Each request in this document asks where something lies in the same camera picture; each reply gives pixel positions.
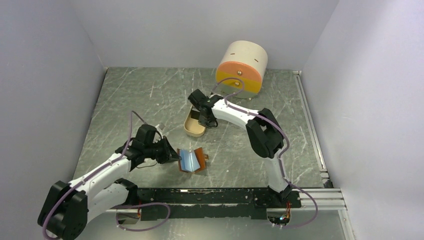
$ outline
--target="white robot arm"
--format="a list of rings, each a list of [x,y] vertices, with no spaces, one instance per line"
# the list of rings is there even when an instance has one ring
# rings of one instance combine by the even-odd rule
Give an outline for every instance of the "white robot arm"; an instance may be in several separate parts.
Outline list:
[[[159,164],[180,159],[168,139],[162,136],[162,129],[161,124],[156,127],[143,124],[131,138],[131,144],[125,142],[104,163],[68,183],[53,184],[37,223],[43,226],[54,206],[65,197],[48,219],[46,230],[61,239],[73,240],[87,223],[106,210],[118,205],[139,204],[137,185],[123,177],[145,159],[156,160]],[[125,146],[128,147],[119,158]]]
[[[290,193],[292,187],[288,184],[284,164],[279,159],[283,151],[284,137],[274,126],[263,120],[266,118],[279,126],[269,109],[258,111],[235,104],[230,107],[222,96],[213,94],[207,97],[199,89],[192,92],[188,100],[200,112],[198,122],[202,126],[217,127],[217,120],[220,119],[246,130],[252,149],[265,161],[268,187],[275,191],[280,200]]]

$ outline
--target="beige tray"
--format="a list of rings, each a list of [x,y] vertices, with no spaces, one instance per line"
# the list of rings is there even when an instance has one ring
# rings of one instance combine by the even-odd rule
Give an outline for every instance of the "beige tray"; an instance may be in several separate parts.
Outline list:
[[[184,131],[186,134],[192,136],[192,137],[201,137],[203,134],[205,134],[206,127],[199,124],[199,112],[193,109],[193,107],[190,108],[190,111],[188,112],[187,118],[184,121]]]

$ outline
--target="cylindrical container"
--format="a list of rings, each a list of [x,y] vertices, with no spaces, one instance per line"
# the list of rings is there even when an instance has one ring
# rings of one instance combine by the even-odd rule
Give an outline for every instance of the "cylindrical container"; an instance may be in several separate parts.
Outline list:
[[[251,98],[261,90],[267,63],[267,52],[261,46],[250,41],[235,41],[229,45],[216,69],[216,81],[229,77],[239,78],[244,82],[244,91],[235,97]],[[226,94],[232,94],[242,88],[242,83],[230,79],[222,82],[218,88]]]

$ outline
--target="purple cable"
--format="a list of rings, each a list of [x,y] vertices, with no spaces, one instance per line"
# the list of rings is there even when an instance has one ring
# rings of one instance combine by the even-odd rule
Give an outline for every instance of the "purple cable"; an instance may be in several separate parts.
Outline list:
[[[117,161],[121,160],[124,155],[125,152],[127,151],[128,146],[130,145],[130,141],[131,141],[131,133],[133,130],[133,113],[144,123],[147,124],[146,121],[143,120],[143,118],[136,113],[135,111],[131,111],[129,112],[129,133],[128,133],[128,139],[126,141],[125,147],[122,150],[122,153],[120,156],[118,156],[117,158],[113,159],[111,161],[111,164],[116,163]],[[108,166],[111,165],[110,163],[105,163],[102,166],[100,166],[98,169],[96,169],[95,171],[93,171],[90,175],[88,175],[87,177],[84,178],[83,181],[78,182],[77,184],[75,184],[73,187],[71,187],[57,202],[56,204],[53,206],[53,208],[50,210],[50,212],[47,214],[47,216],[45,217],[45,220],[42,224],[42,235],[45,239],[47,240],[57,240],[59,239],[59,237],[50,237],[47,235],[47,224],[50,221],[50,218],[52,218],[53,213],[56,211],[56,209],[58,209],[59,205],[61,203],[63,203],[63,201],[66,199],[67,196],[69,196],[69,194],[71,194],[75,189],[77,189],[78,187],[80,187],[83,182],[88,182],[90,179],[92,179],[94,176],[96,176],[99,172],[101,172],[102,170],[104,170],[105,168],[107,168]]]
[[[306,194],[311,200],[312,200],[312,202],[313,202],[313,205],[315,206],[315,214],[311,217],[311,219],[309,219],[309,220],[307,220],[307,221],[305,221],[305,222],[303,222],[303,223],[301,223],[301,224],[297,224],[297,225],[288,225],[288,226],[283,226],[282,228],[283,229],[294,229],[294,228],[300,228],[300,227],[303,227],[303,226],[305,226],[305,225],[307,225],[307,224],[309,224],[310,222],[312,222],[313,220],[315,220],[316,218],[317,218],[317,216],[318,216],[318,204],[317,204],[317,202],[315,201],[315,199],[309,194],[309,193],[307,193],[306,191],[304,191],[302,188],[300,188],[300,187],[298,187],[298,186],[296,186],[296,185],[294,185],[293,183],[291,183],[291,182],[289,182],[287,179],[286,179],[286,176],[285,176],[285,174],[284,174],[284,169],[283,169],[283,160],[282,160],[282,155],[283,155],[283,153],[285,153],[288,149],[289,149],[289,147],[290,147],[290,142],[289,142],[289,138],[286,136],[286,134],[284,133],[284,131],[281,129],[281,127],[279,127],[277,124],[275,124],[274,122],[272,122],[271,120],[269,120],[268,118],[266,118],[266,117],[264,117],[264,116],[261,116],[261,115],[259,115],[259,114],[256,114],[256,113],[253,113],[253,112],[248,112],[248,111],[245,111],[245,110],[243,110],[243,109],[241,109],[241,108],[239,108],[239,107],[236,107],[236,106],[233,106],[233,105],[231,105],[229,102],[228,102],[228,98],[229,97],[232,97],[232,96],[235,96],[235,95],[237,95],[237,94],[239,94],[239,93],[241,93],[244,89],[245,89],[245,83],[240,79],[240,78],[237,78],[237,77],[227,77],[227,78],[224,78],[224,79],[222,79],[221,81],[219,81],[217,84],[216,84],[216,86],[212,89],[212,92],[214,92],[214,90],[218,87],[218,85],[219,84],[221,84],[222,82],[224,82],[224,81],[227,81],[227,80],[230,80],[230,79],[233,79],[233,80],[237,80],[237,81],[240,81],[241,82],[241,89],[239,90],[239,91],[237,91],[237,92],[234,92],[234,93],[232,93],[232,94],[229,94],[229,95],[227,95],[227,96],[225,96],[224,97],[224,102],[225,102],[225,105],[227,106],[227,107],[229,107],[229,108],[231,108],[231,109],[234,109],[234,110],[236,110],[236,111],[239,111],[239,112],[241,112],[241,113],[244,113],[244,114],[247,114],[247,115],[252,115],[252,116],[255,116],[255,117],[258,117],[258,118],[260,118],[260,119],[262,119],[262,120],[264,120],[264,121],[266,121],[267,123],[269,123],[269,124],[271,124],[275,129],[277,129],[278,131],[279,131],[279,133],[283,136],[283,138],[285,139],[285,141],[286,141],[286,143],[287,143],[287,145],[286,145],[286,147],[279,153],[279,155],[278,155],[278,163],[279,163],[279,167],[280,167],[280,170],[281,170],[281,174],[282,174],[282,179],[284,179],[284,181],[288,184],[288,185],[290,185],[292,188],[295,188],[295,189],[297,189],[297,190],[299,190],[301,193],[303,193],[303,194]]]
[[[145,203],[145,204],[140,204],[140,205],[134,205],[134,206],[125,206],[125,205],[120,205],[120,206],[116,206],[115,208],[121,208],[121,209],[134,209],[134,208],[142,208],[142,207],[148,207],[148,206],[154,206],[154,205],[161,205],[164,206],[168,209],[168,214],[166,215],[165,219],[163,221],[161,221],[159,224],[148,227],[148,228],[144,228],[144,229],[131,229],[131,228],[126,228],[123,227],[119,224],[119,220],[118,220],[118,214],[116,215],[115,219],[116,219],[116,226],[122,230],[125,231],[129,231],[129,232],[145,232],[145,231],[149,231],[155,228],[158,228],[160,226],[162,226],[166,221],[168,221],[168,219],[170,218],[171,215],[171,208],[168,204],[163,203],[163,202],[151,202],[151,203]]]

